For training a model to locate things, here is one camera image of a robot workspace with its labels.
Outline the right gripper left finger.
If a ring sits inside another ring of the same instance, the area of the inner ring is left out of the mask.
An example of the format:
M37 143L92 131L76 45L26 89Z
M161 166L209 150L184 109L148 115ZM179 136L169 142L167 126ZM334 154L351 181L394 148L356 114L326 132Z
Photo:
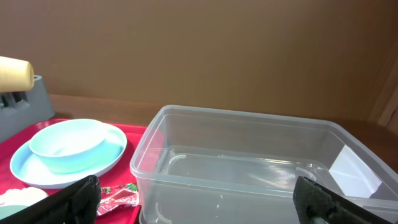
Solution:
M1 224L94 224L101 200L97 176L89 175L1 220Z

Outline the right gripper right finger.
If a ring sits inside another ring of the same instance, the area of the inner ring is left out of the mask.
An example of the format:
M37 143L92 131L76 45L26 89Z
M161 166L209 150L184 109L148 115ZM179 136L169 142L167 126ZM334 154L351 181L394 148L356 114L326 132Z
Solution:
M293 201L300 224L392 224L307 177L298 177Z

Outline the light blue bowl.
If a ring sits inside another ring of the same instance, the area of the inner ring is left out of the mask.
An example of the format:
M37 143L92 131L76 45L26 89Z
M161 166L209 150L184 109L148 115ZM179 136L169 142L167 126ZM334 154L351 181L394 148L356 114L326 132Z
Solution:
M99 160L107 134L101 121L72 119L36 133L29 148L51 172L78 172Z

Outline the yellow plastic cup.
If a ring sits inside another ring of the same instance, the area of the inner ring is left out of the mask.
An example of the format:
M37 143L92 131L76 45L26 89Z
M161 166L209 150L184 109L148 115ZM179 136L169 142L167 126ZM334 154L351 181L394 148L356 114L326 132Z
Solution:
M1 93L29 91L34 86L34 69L30 62L1 57Z

